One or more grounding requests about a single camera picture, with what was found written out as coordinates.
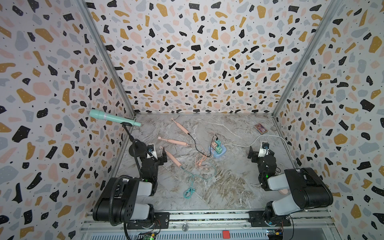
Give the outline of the pink toothbrush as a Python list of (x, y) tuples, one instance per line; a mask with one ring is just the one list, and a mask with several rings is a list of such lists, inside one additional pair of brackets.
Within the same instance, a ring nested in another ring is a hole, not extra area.
[(186, 135), (191, 135), (190, 134), (190, 132), (183, 126), (183, 125), (181, 125), (180, 123), (178, 123), (176, 120), (174, 120), (173, 118), (172, 118), (172, 121), (177, 125), (177, 127), (180, 129), (180, 130), (182, 130)]
[(161, 140), (161, 141), (164, 141), (164, 142), (168, 142), (168, 143), (171, 143), (171, 144), (180, 145), (180, 146), (184, 146), (184, 147), (189, 145), (186, 142), (177, 141), (177, 140), (164, 139), (164, 138), (161, 138), (161, 137), (158, 137), (158, 139)]
[(160, 148), (163, 150), (163, 152), (167, 155), (167, 158), (169, 158), (177, 167), (181, 167), (182, 164), (180, 163), (180, 161), (174, 157), (171, 153), (169, 153), (168, 151), (165, 150), (164, 147), (160, 146)]

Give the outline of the pink plug adapter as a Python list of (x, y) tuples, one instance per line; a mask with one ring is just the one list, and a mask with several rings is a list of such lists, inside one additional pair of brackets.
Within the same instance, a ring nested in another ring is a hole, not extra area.
[(211, 143), (211, 147), (212, 147), (213, 149), (215, 149), (217, 146), (218, 146), (217, 143), (215, 143), (215, 142), (212, 142), (212, 143)]

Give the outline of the green plug adapter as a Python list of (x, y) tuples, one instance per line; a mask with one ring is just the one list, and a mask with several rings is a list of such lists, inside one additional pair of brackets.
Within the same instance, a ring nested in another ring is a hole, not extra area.
[(221, 146), (216, 146), (216, 147), (215, 147), (215, 151), (216, 151), (216, 153), (219, 155), (219, 154), (221, 154), (221, 153), (223, 152), (223, 149), (222, 149)]

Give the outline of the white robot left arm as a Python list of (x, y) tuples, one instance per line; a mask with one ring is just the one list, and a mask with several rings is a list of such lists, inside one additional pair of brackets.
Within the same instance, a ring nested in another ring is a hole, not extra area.
[(142, 155), (134, 150), (139, 177), (128, 175), (111, 178), (93, 209), (93, 220), (112, 226), (127, 224), (130, 229), (149, 228), (156, 222), (152, 204), (137, 203), (138, 197), (150, 197), (158, 187), (159, 166), (168, 161), (166, 150), (158, 157), (153, 145), (144, 148)]

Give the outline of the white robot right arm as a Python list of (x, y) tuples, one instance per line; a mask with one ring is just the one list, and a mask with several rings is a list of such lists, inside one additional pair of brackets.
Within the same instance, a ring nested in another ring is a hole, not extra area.
[(269, 143), (263, 142), (259, 151), (250, 148), (248, 159), (257, 164), (258, 180), (263, 190), (289, 192), (282, 199), (267, 203), (265, 221), (273, 223), (292, 213), (332, 205), (331, 191), (312, 168), (278, 171), (275, 153)]

